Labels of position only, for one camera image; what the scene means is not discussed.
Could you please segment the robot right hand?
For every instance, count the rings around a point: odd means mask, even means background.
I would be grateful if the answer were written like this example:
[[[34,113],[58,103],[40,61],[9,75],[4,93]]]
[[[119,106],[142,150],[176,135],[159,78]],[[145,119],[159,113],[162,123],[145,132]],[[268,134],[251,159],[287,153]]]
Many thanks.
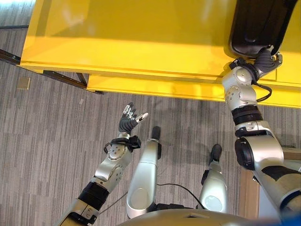
[[[277,52],[275,55],[272,55],[274,49],[273,45],[268,45],[262,48],[256,56],[254,61],[254,67],[256,69],[257,80],[265,76],[266,74],[274,71],[279,66],[282,65],[283,57],[282,54]]]

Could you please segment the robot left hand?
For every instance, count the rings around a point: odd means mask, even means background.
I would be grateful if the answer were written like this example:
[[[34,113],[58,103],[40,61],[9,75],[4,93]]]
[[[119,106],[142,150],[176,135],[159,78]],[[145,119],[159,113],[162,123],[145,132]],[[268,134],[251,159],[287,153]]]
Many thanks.
[[[134,103],[128,103],[119,120],[119,133],[127,133],[131,135],[132,130],[149,116],[149,113],[142,113],[137,116],[135,115],[135,112],[136,109],[134,108]]]

